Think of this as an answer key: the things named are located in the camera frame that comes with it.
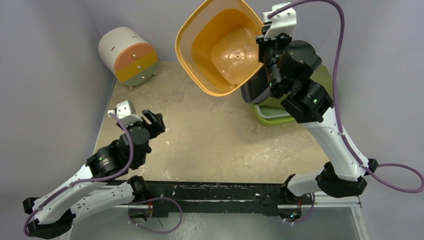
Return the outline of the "orange mesh basket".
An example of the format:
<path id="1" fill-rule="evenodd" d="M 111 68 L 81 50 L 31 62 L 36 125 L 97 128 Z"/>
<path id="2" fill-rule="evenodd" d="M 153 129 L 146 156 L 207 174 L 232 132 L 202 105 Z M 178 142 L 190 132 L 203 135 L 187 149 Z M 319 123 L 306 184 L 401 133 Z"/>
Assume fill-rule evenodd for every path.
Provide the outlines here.
<path id="1" fill-rule="evenodd" d="M 256 43 L 262 26 L 243 0 L 206 0 L 180 28 L 176 57 L 202 91 L 227 96 L 263 67 Z"/>

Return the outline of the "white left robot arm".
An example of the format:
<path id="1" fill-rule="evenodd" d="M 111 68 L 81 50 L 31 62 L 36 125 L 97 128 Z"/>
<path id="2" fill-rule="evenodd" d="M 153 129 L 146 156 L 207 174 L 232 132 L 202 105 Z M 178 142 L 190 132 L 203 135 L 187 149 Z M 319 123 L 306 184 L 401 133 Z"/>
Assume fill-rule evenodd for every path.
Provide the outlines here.
<path id="1" fill-rule="evenodd" d="M 92 192 L 145 164 L 152 151 L 150 140 L 166 131 L 163 115 L 145 109 L 139 116 L 128 108 L 116 108 L 108 116 L 116 120 L 123 134 L 99 148 L 54 191 L 23 201 L 24 212 L 28 214 L 23 227 L 27 237 L 54 239 L 85 217 L 117 205 L 142 205 L 148 201 L 149 188 L 141 176 L 133 176 L 108 191 Z"/>

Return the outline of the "olive green mesh basket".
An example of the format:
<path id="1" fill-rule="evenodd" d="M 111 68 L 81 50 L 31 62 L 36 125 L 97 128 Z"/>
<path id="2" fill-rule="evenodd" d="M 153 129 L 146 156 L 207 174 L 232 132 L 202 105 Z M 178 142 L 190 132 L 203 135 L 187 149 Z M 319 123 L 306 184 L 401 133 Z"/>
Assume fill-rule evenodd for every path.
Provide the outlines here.
<path id="1" fill-rule="evenodd" d="M 323 64 L 321 64 L 310 76 L 310 78 L 322 85 L 325 90 L 328 92 L 331 98 L 333 98 L 333 79 L 330 75 L 327 67 Z"/>

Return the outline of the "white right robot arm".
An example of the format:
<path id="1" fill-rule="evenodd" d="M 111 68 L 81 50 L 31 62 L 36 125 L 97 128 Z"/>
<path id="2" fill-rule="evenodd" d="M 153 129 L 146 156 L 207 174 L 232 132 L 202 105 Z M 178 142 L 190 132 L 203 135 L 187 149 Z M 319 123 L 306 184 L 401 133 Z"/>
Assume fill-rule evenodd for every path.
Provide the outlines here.
<path id="1" fill-rule="evenodd" d="M 290 175 L 280 196 L 288 204 L 300 196 L 324 192 L 334 198 L 361 195 L 367 187 L 365 175 L 375 171 L 375 159 L 359 156 L 340 123 L 328 91 L 312 80 L 322 59 L 306 41 L 292 40 L 282 33 L 275 39 L 256 37 L 258 60 L 265 67 L 270 95 L 316 139 L 329 161 L 316 171 Z"/>

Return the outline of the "grey mesh basket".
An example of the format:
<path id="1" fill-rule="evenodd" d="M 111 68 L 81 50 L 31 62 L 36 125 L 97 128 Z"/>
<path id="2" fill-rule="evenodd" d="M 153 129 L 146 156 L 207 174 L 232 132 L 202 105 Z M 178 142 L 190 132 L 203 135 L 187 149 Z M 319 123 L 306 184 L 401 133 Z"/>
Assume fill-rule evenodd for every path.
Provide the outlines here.
<path id="1" fill-rule="evenodd" d="M 247 104 L 260 104 L 271 96 L 264 66 L 240 87 L 240 92 Z"/>

